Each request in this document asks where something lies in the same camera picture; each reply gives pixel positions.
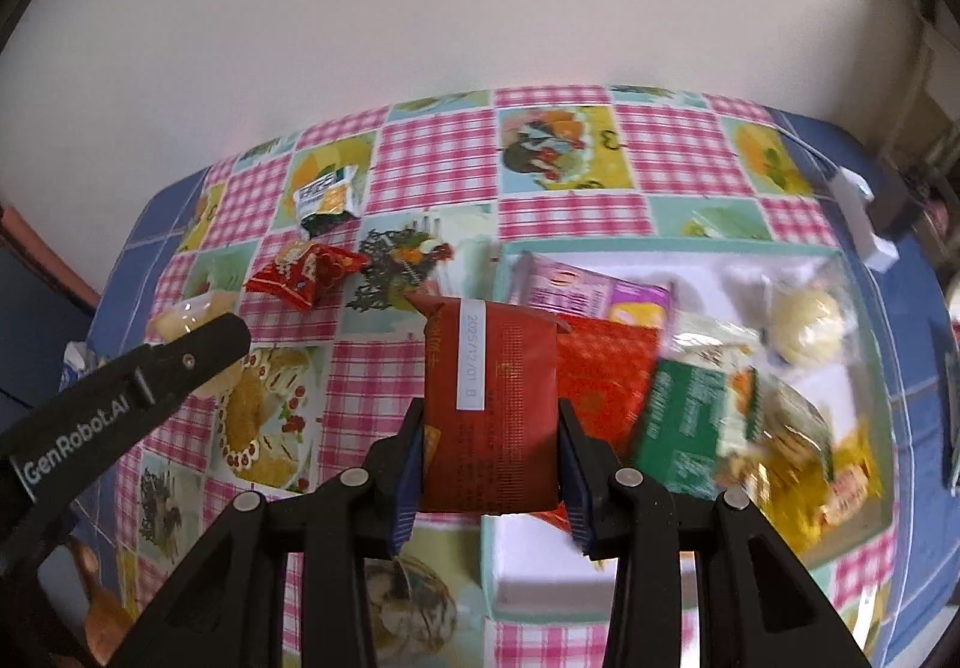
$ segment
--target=round pastry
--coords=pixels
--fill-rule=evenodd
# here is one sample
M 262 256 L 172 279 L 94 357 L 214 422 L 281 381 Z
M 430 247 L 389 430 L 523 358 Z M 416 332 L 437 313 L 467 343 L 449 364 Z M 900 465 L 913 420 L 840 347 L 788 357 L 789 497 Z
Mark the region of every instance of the round pastry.
M 845 324 L 837 300 L 822 289 L 776 294 L 770 308 L 770 344 L 795 366 L 826 364 L 840 353 Z

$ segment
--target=white power strip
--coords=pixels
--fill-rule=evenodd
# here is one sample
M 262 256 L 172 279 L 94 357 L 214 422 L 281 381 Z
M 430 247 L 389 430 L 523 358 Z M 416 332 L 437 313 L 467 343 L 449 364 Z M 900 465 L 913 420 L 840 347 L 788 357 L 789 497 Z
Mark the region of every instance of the white power strip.
M 853 236 L 853 245 L 860 260 L 875 272 L 886 272 L 896 260 L 899 251 L 891 241 L 879 238 L 867 216 L 867 203 L 874 198 L 870 185 L 856 172 L 840 167 L 827 183 L 830 193 L 840 206 L 843 218 Z

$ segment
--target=plastic-wrapped bun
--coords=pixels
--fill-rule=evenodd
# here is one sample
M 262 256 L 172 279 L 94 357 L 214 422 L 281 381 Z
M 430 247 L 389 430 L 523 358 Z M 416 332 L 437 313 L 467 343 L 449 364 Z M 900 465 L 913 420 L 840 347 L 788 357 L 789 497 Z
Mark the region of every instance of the plastic-wrapped bun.
M 774 294 L 770 344 L 794 366 L 820 366 L 839 358 L 847 327 L 839 303 L 824 289 L 802 287 Z
M 239 296 L 236 291 L 208 291 L 199 297 L 188 297 L 157 315 L 150 322 L 152 329 L 164 343 L 174 342 L 178 337 L 193 332 L 217 316 L 232 313 Z M 240 383 L 242 372 L 243 360 L 237 360 L 226 370 L 195 388 L 192 394 L 201 400 L 208 400 L 227 393 Z

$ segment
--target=yellow snack package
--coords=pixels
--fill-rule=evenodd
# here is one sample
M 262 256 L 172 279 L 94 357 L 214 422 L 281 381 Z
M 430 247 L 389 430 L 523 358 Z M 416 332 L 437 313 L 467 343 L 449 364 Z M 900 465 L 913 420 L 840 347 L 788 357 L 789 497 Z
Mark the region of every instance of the yellow snack package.
M 860 426 L 833 449 L 833 481 L 819 460 L 800 467 L 769 446 L 746 481 L 747 491 L 794 553 L 808 551 L 824 533 L 858 513 L 882 486 L 866 428 Z

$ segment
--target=checkered tablecloth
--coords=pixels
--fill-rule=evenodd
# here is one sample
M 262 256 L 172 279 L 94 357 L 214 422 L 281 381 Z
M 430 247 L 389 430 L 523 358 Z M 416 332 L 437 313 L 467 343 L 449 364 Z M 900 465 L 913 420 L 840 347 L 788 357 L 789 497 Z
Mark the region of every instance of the checkered tablecloth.
M 588 167 L 593 161 L 598 167 L 619 161 L 619 175 L 616 166 L 607 166 L 603 171 L 613 175 L 596 176 L 619 180 L 551 188 L 543 177 L 536 180 L 536 166 L 528 176 L 510 170 L 504 158 L 510 137 L 503 124 L 518 113 L 531 123 L 565 119 L 574 124 L 568 128 L 586 128 L 587 134 L 589 124 L 613 123 L 602 143 L 594 134 L 596 142 L 576 148 L 589 152 L 584 153 Z M 321 241 L 356 249 L 371 228 L 397 228 L 431 217 L 443 221 L 453 209 L 476 212 L 501 242 L 675 236 L 678 209 L 683 218 L 685 212 L 697 214 L 706 206 L 736 209 L 769 241 L 836 246 L 812 191 L 803 184 L 778 188 L 763 175 L 765 151 L 781 150 L 789 161 L 793 149 L 766 128 L 772 123 L 770 113 L 751 102 L 631 86 L 469 91 L 320 123 L 210 168 L 202 194 L 208 207 L 198 209 L 194 245 L 171 258 L 158 283 L 152 315 L 205 289 L 199 272 L 209 271 L 213 277 L 208 281 L 219 280 L 209 265 L 221 257 L 236 273 L 233 281 L 245 280 L 270 262 L 284 243 L 299 236 L 296 219 L 284 212 L 281 198 L 299 182 L 306 163 L 314 161 L 314 154 L 362 153 L 364 145 L 370 156 L 362 220 L 333 230 Z M 326 148 L 334 153 L 323 152 Z M 209 204 L 212 199 L 218 201 Z M 362 462 L 373 441 L 397 431 L 411 397 L 422 393 L 421 342 L 350 326 L 350 291 L 350 286 L 338 289 L 310 313 L 289 310 L 265 294 L 243 294 L 238 308 L 254 346 L 310 343 L 328 352 L 325 404 L 311 457 L 312 486 Z M 118 467 L 117 540 L 136 553 L 139 607 L 150 601 L 170 572 L 141 551 L 138 486 L 145 460 L 168 460 L 196 474 L 196 518 L 202 527 L 238 492 L 254 486 L 210 471 L 214 414 L 212 401 L 189 399 Z M 290 496 L 258 489 L 271 497 Z M 473 517 L 445 515 L 419 519 L 438 527 L 475 522 Z M 891 527 L 834 563 L 827 593 L 839 609 L 889 580 L 895 546 L 896 529 Z M 292 558 L 284 607 L 284 647 L 292 652 L 299 647 L 299 575 L 301 558 Z M 690 612 L 683 627 L 686 642 L 695 638 L 696 630 L 696 614 Z M 484 638 L 492 665 L 599 665 L 606 628 L 488 622 Z

